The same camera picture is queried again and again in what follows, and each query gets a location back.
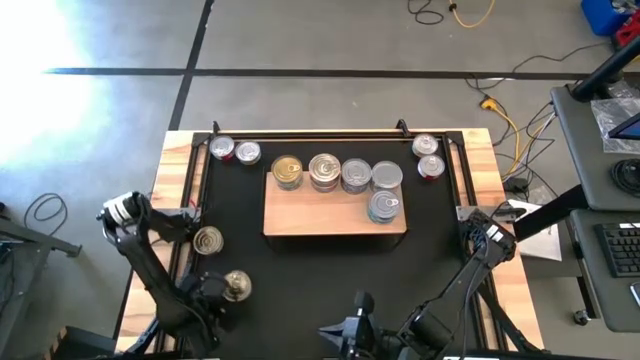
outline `tin can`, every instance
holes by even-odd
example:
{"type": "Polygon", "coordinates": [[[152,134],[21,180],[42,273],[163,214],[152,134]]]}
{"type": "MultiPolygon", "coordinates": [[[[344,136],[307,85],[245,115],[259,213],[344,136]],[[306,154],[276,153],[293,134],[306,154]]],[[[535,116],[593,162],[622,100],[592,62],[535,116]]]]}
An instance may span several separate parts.
{"type": "Polygon", "coordinates": [[[193,237],[193,249],[201,255],[217,254],[222,251],[224,238],[220,230],[213,226],[204,226],[193,237]]]}
{"type": "Polygon", "coordinates": [[[411,150],[417,157],[434,154],[438,151],[438,140],[429,134],[420,134],[413,139],[411,150]]]}
{"type": "Polygon", "coordinates": [[[373,191],[391,190],[400,186],[402,182],[402,169],[391,161],[380,161],[371,170],[371,189],[373,191]]]}
{"type": "Polygon", "coordinates": [[[398,215],[400,200],[391,191],[376,191],[369,199],[369,219],[376,224],[388,224],[398,215]]]}
{"type": "Polygon", "coordinates": [[[302,162],[291,155],[283,155],[271,164],[271,173],[282,190],[295,190],[302,184],[302,162]]]}
{"type": "Polygon", "coordinates": [[[227,288],[222,293],[225,299],[231,302],[240,302],[251,295],[251,279],[242,270],[233,270],[224,276],[227,280],[227,288]]]}
{"type": "Polygon", "coordinates": [[[427,155],[418,163],[418,173],[427,180],[435,180],[444,172],[444,161],[438,155],[427,155]]]}
{"type": "Polygon", "coordinates": [[[242,141],[236,146],[236,157],[245,165],[253,165],[260,160],[260,145],[254,141],[242,141]]]}
{"type": "Polygon", "coordinates": [[[229,161],[233,158],[233,139],[228,136],[216,136],[209,145],[211,154],[218,160],[229,161]]]}
{"type": "Polygon", "coordinates": [[[349,194],[367,190],[371,181],[371,166],[362,159],[349,159],[342,164],[342,189],[349,194]]]}
{"type": "Polygon", "coordinates": [[[317,191],[333,191],[340,182],[340,160],[331,154],[314,156],[309,162],[309,177],[317,191]]]}

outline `keyboard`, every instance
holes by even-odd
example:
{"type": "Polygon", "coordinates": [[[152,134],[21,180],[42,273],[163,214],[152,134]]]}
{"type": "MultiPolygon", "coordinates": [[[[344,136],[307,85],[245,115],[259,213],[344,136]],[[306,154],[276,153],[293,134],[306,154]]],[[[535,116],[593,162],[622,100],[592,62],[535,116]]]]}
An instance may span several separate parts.
{"type": "Polygon", "coordinates": [[[640,224],[594,226],[613,277],[640,277],[640,224]]]}

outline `can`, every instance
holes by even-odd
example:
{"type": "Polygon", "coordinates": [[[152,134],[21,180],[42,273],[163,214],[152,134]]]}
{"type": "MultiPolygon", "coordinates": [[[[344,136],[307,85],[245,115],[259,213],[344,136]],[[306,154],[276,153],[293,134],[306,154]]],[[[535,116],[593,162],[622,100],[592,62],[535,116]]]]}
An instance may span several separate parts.
{"type": "Polygon", "coordinates": [[[222,293],[225,299],[231,302],[240,302],[251,295],[251,279],[242,270],[233,270],[224,276],[227,288],[222,293]]]}
{"type": "Polygon", "coordinates": [[[302,162],[292,155],[282,155],[271,164],[271,173],[282,190],[295,190],[302,184],[302,162]]]}
{"type": "Polygon", "coordinates": [[[418,173],[427,180],[435,180],[444,172],[444,161],[438,155],[427,155],[418,163],[418,173]]]}
{"type": "Polygon", "coordinates": [[[340,160],[331,154],[314,156],[309,162],[309,178],[317,191],[333,191],[340,182],[340,160]]]}
{"type": "Polygon", "coordinates": [[[349,159],[342,164],[342,189],[349,194],[367,190],[371,181],[371,166],[362,159],[349,159]]]}
{"type": "Polygon", "coordinates": [[[193,237],[193,249],[200,255],[212,255],[222,251],[224,238],[220,230],[213,226],[204,226],[193,237]]]}
{"type": "Polygon", "coordinates": [[[400,200],[398,195],[387,190],[380,190],[373,193],[369,199],[367,214],[369,219],[376,224],[388,224],[395,219],[400,211],[400,200]]]}
{"type": "Polygon", "coordinates": [[[402,182],[402,169],[391,161],[380,161],[371,170],[371,189],[373,191],[394,191],[402,182]]]}
{"type": "Polygon", "coordinates": [[[242,141],[236,146],[236,157],[245,165],[253,165],[260,160],[260,145],[255,141],[242,141]]]}
{"type": "Polygon", "coordinates": [[[209,150],[211,154],[222,161],[229,161],[233,158],[233,148],[235,144],[233,143],[233,139],[228,136],[216,136],[211,141],[211,145],[209,145],[209,150]]]}
{"type": "Polygon", "coordinates": [[[429,134],[419,134],[413,139],[411,150],[419,158],[434,154],[438,151],[438,140],[429,134]]]}

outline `concrete floor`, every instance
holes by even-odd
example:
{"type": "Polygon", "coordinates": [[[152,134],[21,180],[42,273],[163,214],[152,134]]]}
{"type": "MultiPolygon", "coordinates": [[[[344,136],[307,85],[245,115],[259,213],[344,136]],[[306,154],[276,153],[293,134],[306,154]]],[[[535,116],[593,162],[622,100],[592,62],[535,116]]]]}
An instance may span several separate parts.
{"type": "MultiPolygon", "coordinates": [[[[115,195],[151,190],[182,80],[38,72],[184,68],[203,5],[204,0],[50,1],[35,10],[17,4],[0,22],[24,35],[6,42],[20,58],[0,60],[3,69],[12,69],[3,71],[10,85],[3,117],[11,131],[0,132],[0,199],[21,218],[40,193],[60,193],[69,220],[58,236],[84,245],[78,259],[51,256],[14,354],[46,348],[64,325],[113,335],[129,267],[103,240],[94,215],[115,195]],[[25,25],[20,16],[35,21],[25,25]]],[[[562,56],[606,41],[590,33],[577,0],[499,1],[475,30],[460,28],[447,6],[434,0],[433,9],[445,21],[420,26],[396,0],[218,0],[197,66],[506,72],[534,54],[562,56]]],[[[467,22],[485,6],[460,5],[467,22]]],[[[523,70],[588,72],[609,53],[603,46],[562,64],[536,60],[523,70]]],[[[506,81],[490,93],[522,126],[549,101],[549,89],[564,83],[506,81]]],[[[180,129],[209,129],[213,120],[226,129],[379,128],[403,118],[411,127],[487,127],[497,138],[505,125],[480,110],[480,100],[462,80],[195,77],[180,129]]],[[[559,125],[546,134],[557,142],[533,167],[561,192],[576,184],[576,174],[559,165],[570,161],[559,125]]],[[[511,141],[497,151],[511,154],[511,141]]],[[[504,171],[509,164],[499,159],[499,165],[504,171]]],[[[597,320],[586,328],[570,322],[570,312],[583,306],[575,281],[535,279],[531,291],[550,350],[638,358],[640,335],[612,333],[597,320]]]]}

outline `paper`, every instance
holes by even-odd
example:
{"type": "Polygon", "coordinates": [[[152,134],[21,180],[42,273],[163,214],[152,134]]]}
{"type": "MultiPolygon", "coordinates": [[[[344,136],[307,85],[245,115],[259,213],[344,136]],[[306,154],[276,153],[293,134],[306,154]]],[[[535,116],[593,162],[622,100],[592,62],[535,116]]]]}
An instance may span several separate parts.
{"type": "MultiPolygon", "coordinates": [[[[540,205],[529,204],[518,200],[509,200],[509,204],[513,207],[525,209],[527,212],[522,216],[527,216],[541,207],[540,205]]],[[[518,249],[522,255],[562,261],[558,225],[552,225],[530,238],[519,242],[518,249]]]]}

